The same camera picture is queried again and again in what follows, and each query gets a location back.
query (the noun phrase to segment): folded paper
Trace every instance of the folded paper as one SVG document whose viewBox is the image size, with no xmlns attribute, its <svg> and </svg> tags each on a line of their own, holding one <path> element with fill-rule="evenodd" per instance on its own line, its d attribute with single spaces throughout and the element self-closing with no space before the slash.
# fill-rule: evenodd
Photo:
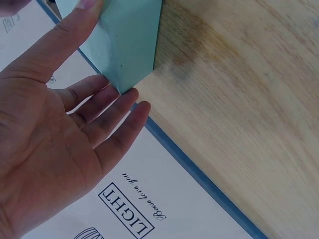
<svg viewBox="0 0 319 239">
<path fill-rule="evenodd" d="M 56 3 L 65 17 L 77 0 Z M 161 4 L 162 0 L 104 0 L 97 26 L 80 47 L 121 94 L 153 70 Z"/>
</svg>

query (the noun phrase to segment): white paper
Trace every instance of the white paper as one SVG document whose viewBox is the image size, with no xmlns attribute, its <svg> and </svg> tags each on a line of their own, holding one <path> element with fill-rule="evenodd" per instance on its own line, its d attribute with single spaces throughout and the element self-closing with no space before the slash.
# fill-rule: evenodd
<svg viewBox="0 0 319 239">
<path fill-rule="evenodd" d="M 0 29 L 0 70 L 54 26 L 35 1 L 18 17 L 9 32 Z M 64 88 L 94 73 L 76 52 L 48 85 Z M 146 128 L 94 190 L 23 238 L 251 239 Z"/>
</svg>

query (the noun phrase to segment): wood grain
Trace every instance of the wood grain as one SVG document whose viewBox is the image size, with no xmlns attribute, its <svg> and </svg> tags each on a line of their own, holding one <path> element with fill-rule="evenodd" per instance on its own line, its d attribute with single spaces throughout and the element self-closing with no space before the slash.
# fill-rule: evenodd
<svg viewBox="0 0 319 239">
<path fill-rule="evenodd" d="M 269 238 L 318 238 L 318 0 L 165 0 L 138 89 Z"/>
</svg>

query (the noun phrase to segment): pinky finger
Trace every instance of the pinky finger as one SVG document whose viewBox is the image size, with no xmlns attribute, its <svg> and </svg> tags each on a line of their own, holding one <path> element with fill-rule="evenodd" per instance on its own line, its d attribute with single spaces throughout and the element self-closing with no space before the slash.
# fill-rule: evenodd
<svg viewBox="0 0 319 239">
<path fill-rule="evenodd" d="M 145 125 L 150 110 L 148 102 L 139 103 L 115 133 L 95 149 L 104 175 L 109 173 L 130 149 Z"/>
</svg>

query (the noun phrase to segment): finger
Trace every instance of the finger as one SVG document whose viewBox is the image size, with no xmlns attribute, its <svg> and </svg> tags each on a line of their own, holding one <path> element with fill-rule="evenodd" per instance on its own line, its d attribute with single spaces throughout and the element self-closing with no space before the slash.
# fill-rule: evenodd
<svg viewBox="0 0 319 239">
<path fill-rule="evenodd" d="M 97 23 L 103 0 L 81 2 L 66 18 L 13 61 L 5 72 L 10 77 L 48 82 L 53 72 L 88 38 Z"/>
<path fill-rule="evenodd" d="M 102 143 L 110 135 L 112 130 L 131 109 L 138 97 L 138 90 L 134 88 L 130 89 L 124 95 L 119 97 L 96 120 L 82 129 L 82 131 L 87 135 L 93 148 Z"/>
<path fill-rule="evenodd" d="M 75 113 L 70 114 L 79 128 L 92 122 L 106 107 L 108 107 L 119 93 L 113 86 L 108 86 L 92 96 Z"/>
<path fill-rule="evenodd" d="M 150 110 L 148 102 L 139 103 L 118 130 L 95 149 L 104 175 L 110 172 L 129 150 L 145 125 Z"/>
<path fill-rule="evenodd" d="M 102 88 L 108 86 L 109 81 L 103 75 L 89 76 L 66 89 L 55 90 L 63 101 L 65 112 L 69 112 L 82 101 Z"/>
<path fill-rule="evenodd" d="M 15 15 L 31 0 L 2 0 L 0 2 L 0 17 Z"/>
</svg>

